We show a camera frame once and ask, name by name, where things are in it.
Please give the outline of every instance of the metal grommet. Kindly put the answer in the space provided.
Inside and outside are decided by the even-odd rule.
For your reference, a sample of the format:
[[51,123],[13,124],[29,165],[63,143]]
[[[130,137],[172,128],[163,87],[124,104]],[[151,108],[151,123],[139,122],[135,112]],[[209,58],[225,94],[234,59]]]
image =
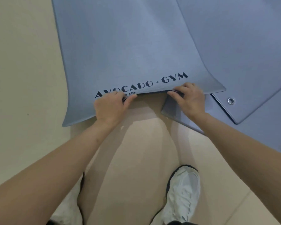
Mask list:
[[228,98],[228,103],[229,103],[230,105],[233,105],[233,104],[235,103],[234,98]]

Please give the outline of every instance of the beige floor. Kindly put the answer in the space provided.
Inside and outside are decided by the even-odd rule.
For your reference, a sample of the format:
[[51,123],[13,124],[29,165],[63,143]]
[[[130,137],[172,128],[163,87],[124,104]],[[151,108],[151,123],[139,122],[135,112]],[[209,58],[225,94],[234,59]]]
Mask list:
[[[102,144],[86,177],[88,224],[148,224],[183,163],[202,180],[193,222],[278,224],[208,138],[160,115],[164,98],[139,97]],[[0,0],[0,184],[94,121],[62,128],[66,108],[51,0]]]

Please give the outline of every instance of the blue-gray yoga mat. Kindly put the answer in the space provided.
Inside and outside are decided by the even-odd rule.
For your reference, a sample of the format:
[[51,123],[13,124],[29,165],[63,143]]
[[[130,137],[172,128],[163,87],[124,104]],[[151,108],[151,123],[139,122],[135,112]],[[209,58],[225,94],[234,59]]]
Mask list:
[[106,92],[150,93],[190,81],[224,91],[208,73],[176,0],[52,0],[68,85],[63,126],[95,116]]
[[[205,111],[238,131],[281,152],[281,90],[239,125],[232,122],[211,95],[206,95]],[[203,133],[195,123],[183,114],[171,97],[166,99],[161,113],[182,125]]]
[[227,88],[215,98],[239,124],[281,88],[281,0],[177,2],[203,63]]

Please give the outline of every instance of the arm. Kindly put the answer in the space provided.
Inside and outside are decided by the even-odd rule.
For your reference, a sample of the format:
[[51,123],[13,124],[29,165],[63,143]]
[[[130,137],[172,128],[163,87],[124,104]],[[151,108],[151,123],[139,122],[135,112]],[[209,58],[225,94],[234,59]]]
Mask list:
[[136,95],[95,101],[97,121],[83,133],[0,185],[0,224],[46,224]]
[[281,153],[205,113],[205,97],[195,84],[185,83],[175,89],[184,97],[173,91],[168,94],[281,223]]

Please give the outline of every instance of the shoe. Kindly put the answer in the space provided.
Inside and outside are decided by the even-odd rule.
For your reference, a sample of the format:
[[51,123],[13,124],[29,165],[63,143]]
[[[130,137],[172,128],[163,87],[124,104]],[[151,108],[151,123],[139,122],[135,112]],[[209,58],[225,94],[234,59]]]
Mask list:
[[198,170],[190,165],[178,167],[167,184],[167,203],[153,217],[150,225],[163,225],[172,221],[190,222],[198,204],[200,190]]
[[82,189],[83,183],[84,173],[55,210],[47,225],[83,225],[82,212],[77,205],[77,197]]

